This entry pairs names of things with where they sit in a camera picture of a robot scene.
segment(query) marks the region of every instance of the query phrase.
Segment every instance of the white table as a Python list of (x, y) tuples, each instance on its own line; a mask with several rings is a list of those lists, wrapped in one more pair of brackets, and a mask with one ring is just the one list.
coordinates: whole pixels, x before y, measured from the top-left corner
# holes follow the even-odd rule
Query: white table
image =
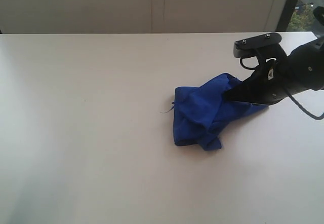
[(160, 113), (175, 87), (247, 78), (232, 46), (254, 35), (1, 35), (0, 223), (324, 223), (324, 121), (285, 99), (204, 152)]

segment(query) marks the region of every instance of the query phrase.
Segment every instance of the sticker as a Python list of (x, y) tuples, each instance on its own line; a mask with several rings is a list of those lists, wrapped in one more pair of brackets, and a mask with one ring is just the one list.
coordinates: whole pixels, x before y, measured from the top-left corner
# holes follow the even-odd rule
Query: sticker
[(273, 79), (273, 68), (271, 68), (268, 73), (268, 80), (271, 80), (271, 79)]

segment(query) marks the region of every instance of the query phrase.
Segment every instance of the crumpled fabric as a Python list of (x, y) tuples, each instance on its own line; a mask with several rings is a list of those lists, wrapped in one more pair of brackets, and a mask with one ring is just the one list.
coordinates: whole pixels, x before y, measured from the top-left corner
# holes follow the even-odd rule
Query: crumpled fabric
[(173, 137), (175, 145), (199, 144), (205, 151), (222, 148), (218, 135), (233, 120), (267, 108), (246, 102), (225, 101), (222, 97), (241, 81), (223, 73), (200, 87), (175, 90)]

